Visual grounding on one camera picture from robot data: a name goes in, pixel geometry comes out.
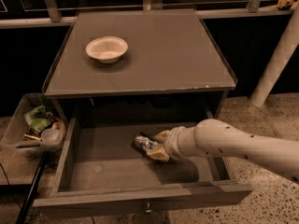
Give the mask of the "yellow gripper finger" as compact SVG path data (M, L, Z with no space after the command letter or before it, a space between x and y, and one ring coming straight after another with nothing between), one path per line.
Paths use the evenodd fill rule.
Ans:
M162 131L162 132L156 134L156 135L153 137L153 139L154 139L156 142L163 143L163 142L166 140L168 134L169 134L169 130L165 130L165 131Z
M164 147L149 150L147 155L156 161L168 162L170 160L170 155L165 151Z

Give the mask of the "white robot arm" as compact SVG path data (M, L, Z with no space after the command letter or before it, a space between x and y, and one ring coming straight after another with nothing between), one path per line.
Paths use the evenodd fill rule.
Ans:
M294 183L299 182L299 142L245 133L217 119L175 127L154 137L147 155L158 161L189 157L236 157Z

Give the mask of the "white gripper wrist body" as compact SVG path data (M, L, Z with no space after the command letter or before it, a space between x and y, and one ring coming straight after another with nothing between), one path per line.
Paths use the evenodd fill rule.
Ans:
M179 160L185 158L185 155L179 150L178 135L185 130L185 127L180 126L171 129L166 135L164 141L164 149L172 159Z

